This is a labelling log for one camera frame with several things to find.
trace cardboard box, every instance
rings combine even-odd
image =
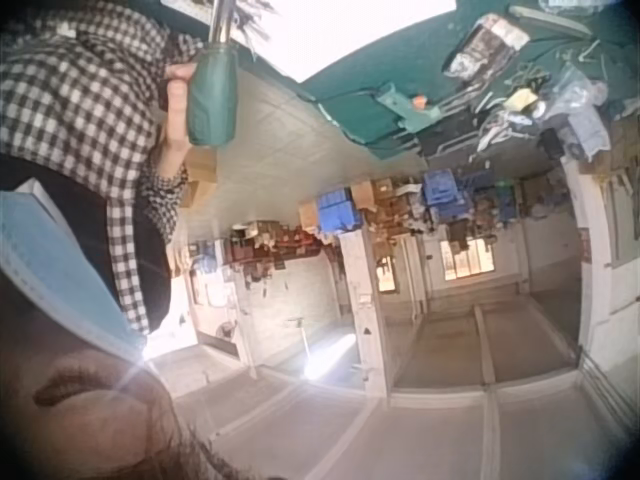
[[[376,197],[371,180],[351,184],[351,196],[358,210],[376,211]]]
[[[306,232],[313,233],[318,229],[318,207],[316,201],[304,203],[298,207],[300,225]]]
[[[192,147],[185,159],[189,183],[182,197],[182,208],[192,208],[209,198],[217,184],[217,152],[206,147]]]
[[[393,189],[393,182],[390,178],[376,180],[373,184],[373,188],[375,191],[375,196],[378,199],[391,198],[396,194]]]

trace white pillar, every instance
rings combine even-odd
[[[582,263],[582,313],[579,342],[591,348],[593,330],[609,319],[611,305],[611,242],[600,185],[591,175],[580,175],[578,162],[564,162],[578,228],[586,229],[590,241],[591,263]]]
[[[387,332],[380,298],[376,266],[366,229],[339,236],[347,285],[360,349],[365,391],[372,397],[386,397],[392,387],[392,366],[385,360]]]

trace blue crate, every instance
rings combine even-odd
[[[362,216],[351,201],[319,209],[318,220],[325,233],[347,232],[362,225]]]
[[[429,205],[441,205],[456,200],[458,186],[453,173],[445,170],[429,171],[424,174],[424,198]]]
[[[351,200],[351,191],[348,188],[340,188],[330,193],[320,195],[316,200],[318,208],[327,208],[332,205],[338,205],[339,203],[348,202]]]
[[[436,208],[438,209],[440,222],[446,223],[469,213],[471,210],[471,200],[466,193],[461,192],[456,195],[453,202],[440,204]]]

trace tiled floor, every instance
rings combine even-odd
[[[298,204],[356,179],[424,170],[416,155],[380,161],[344,138],[315,108],[240,72],[235,140],[218,154],[218,185],[186,212],[192,238],[255,219],[298,223]]]

